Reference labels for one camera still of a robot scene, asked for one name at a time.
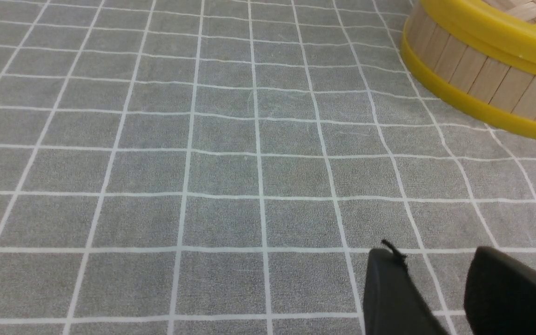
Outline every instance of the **yellow plastic rim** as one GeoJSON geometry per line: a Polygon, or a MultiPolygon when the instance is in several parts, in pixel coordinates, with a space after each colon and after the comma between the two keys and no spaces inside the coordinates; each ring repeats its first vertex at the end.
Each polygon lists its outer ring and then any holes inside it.
{"type": "Polygon", "coordinates": [[[404,63],[415,78],[444,102],[447,102],[465,114],[485,123],[489,123],[494,127],[536,139],[536,121],[504,112],[499,108],[495,108],[494,106],[490,106],[485,104],[485,102],[471,97],[456,87],[453,87],[453,85],[443,81],[423,64],[419,57],[415,55],[407,41],[406,26],[404,34],[402,34],[400,52],[404,63]]]}
{"type": "Polygon", "coordinates": [[[536,25],[482,0],[421,0],[421,6],[433,21],[466,45],[536,74],[536,25]]]}

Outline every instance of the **round wooden container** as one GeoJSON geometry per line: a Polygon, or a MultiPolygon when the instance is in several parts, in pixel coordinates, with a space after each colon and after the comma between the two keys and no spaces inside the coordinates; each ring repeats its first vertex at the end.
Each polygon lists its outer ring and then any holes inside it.
{"type": "Polygon", "coordinates": [[[421,0],[402,57],[455,108],[536,138],[536,0],[421,0]]]}

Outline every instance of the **gray floor mat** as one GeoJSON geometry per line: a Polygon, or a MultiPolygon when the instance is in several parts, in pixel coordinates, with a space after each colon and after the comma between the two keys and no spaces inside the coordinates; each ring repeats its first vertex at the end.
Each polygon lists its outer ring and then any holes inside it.
{"type": "Polygon", "coordinates": [[[477,246],[536,269],[536,141],[407,74],[410,9],[0,0],[0,334],[360,334],[382,238],[469,334],[477,246]]]}

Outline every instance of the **black cable tie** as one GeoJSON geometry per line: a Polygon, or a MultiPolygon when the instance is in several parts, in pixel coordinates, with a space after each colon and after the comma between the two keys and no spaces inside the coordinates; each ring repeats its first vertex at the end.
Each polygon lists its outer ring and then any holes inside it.
{"type": "Polygon", "coordinates": [[[407,265],[407,263],[405,261],[405,259],[407,258],[407,255],[405,255],[404,253],[398,251],[398,249],[392,243],[390,243],[388,240],[382,240],[382,244],[387,246],[390,249],[390,251],[392,252],[394,257],[396,258],[396,260],[404,268],[404,271],[408,272],[409,271],[409,266],[407,265]]]}

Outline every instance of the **black plastic object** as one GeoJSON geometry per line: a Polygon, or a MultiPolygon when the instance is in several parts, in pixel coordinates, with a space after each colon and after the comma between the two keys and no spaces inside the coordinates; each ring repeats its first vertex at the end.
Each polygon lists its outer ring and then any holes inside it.
{"type": "Polygon", "coordinates": [[[369,252],[363,295],[368,335],[447,335],[413,284],[401,254],[377,248],[369,252]]]}
{"type": "Polygon", "coordinates": [[[464,310],[475,335],[536,335],[536,271],[493,248],[477,248],[464,310]]]}

